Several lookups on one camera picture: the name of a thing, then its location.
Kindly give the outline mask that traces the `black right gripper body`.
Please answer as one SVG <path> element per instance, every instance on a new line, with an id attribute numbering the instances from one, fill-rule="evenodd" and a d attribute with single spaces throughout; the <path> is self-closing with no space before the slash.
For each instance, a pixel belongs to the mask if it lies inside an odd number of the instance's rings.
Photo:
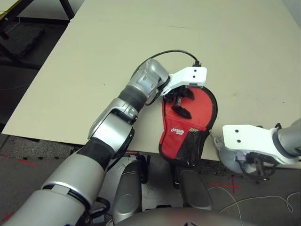
<path id="1" fill-rule="evenodd" d="M 218 138 L 218 152 L 223 165 L 238 174 L 255 180 L 269 180 L 276 171 L 277 161 L 270 156 L 259 153 L 242 153 L 240 150 L 228 149 L 222 137 Z"/>

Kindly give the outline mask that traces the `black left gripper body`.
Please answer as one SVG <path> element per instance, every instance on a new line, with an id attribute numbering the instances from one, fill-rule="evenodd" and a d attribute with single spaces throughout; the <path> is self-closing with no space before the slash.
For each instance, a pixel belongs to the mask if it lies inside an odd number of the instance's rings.
<path id="1" fill-rule="evenodd" d="M 186 97 L 188 93 L 188 88 L 186 87 L 177 87 L 166 94 L 166 102 L 177 103 L 177 99 L 180 97 Z"/>

